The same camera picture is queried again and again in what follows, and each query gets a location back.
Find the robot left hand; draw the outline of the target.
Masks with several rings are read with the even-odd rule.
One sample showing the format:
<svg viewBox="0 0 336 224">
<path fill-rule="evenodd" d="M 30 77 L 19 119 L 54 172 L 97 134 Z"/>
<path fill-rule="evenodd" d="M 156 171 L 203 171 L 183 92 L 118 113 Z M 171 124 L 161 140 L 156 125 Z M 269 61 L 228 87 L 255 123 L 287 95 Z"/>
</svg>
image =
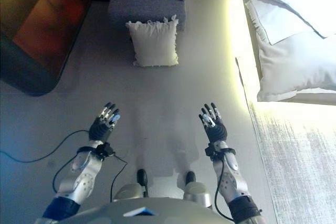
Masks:
<svg viewBox="0 0 336 224">
<path fill-rule="evenodd" d="M 89 129 L 89 140 L 106 142 L 121 115 L 116 104 L 108 102 L 98 113 Z"/>
</svg>

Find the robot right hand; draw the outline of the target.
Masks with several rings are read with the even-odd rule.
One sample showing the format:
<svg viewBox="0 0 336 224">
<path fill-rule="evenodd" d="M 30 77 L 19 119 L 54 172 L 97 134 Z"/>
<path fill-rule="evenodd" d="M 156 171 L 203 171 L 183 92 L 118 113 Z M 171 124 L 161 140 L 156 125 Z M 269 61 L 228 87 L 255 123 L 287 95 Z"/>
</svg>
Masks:
<svg viewBox="0 0 336 224">
<path fill-rule="evenodd" d="M 217 141 L 226 142 L 227 130 L 217 106 L 213 102 L 211 105 L 205 103 L 201 112 L 198 117 L 208 138 L 208 145 L 213 145 Z"/>
</svg>

